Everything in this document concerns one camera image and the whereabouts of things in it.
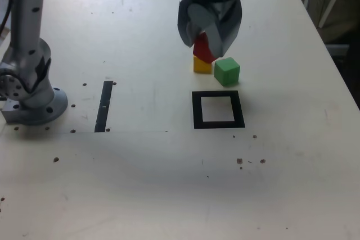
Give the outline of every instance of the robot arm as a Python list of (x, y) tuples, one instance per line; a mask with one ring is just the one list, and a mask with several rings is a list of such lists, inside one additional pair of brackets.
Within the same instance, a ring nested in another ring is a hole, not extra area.
[(240, 0), (181, 0), (178, 30), (187, 46), (205, 32), (209, 49), (216, 58), (224, 56), (239, 31), (242, 18)]
[(0, 94), (8, 98), (2, 113), (8, 123), (47, 123), (66, 110), (68, 100), (48, 78), (51, 51), (40, 39), (43, 0), (12, 3), (10, 46), (0, 63)]

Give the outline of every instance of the red block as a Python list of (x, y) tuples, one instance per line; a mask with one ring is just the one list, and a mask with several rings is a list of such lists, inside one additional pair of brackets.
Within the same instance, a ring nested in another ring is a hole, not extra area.
[(200, 34), (194, 42), (193, 55), (203, 60), (206, 63), (214, 62), (217, 57), (214, 57), (209, 49), (209, 41), (206, 33)]

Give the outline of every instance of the black strip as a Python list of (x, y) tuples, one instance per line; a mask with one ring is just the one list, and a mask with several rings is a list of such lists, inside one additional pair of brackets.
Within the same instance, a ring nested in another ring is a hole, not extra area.
[[(203, 121), (202, 97), (230, 97), (234, 121)], [(237, 91), (194, 91), (192, 92), (192, 111), (194, 129), (229, 129), (244, 128), (245, 122), (241, 111), (239, 93)]]
[(104, 81), (100, 98), (99, 110), (94, 132), (105, 132), (107, 113), (109, 112), (111, 91), (113, 89), (113, 81)]

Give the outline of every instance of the white square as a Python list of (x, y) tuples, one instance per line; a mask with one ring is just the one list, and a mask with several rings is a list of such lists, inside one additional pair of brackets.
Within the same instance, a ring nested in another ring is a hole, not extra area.
[(203, 122), (234, 121), (230, 97), (201, 97)]

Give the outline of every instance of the green cube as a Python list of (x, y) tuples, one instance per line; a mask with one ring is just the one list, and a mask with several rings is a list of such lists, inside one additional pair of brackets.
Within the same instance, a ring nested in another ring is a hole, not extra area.
[(238, 82), (239, 74), (240, 65), (232, 57), (215, 62), (214, 76), (223, 87)]

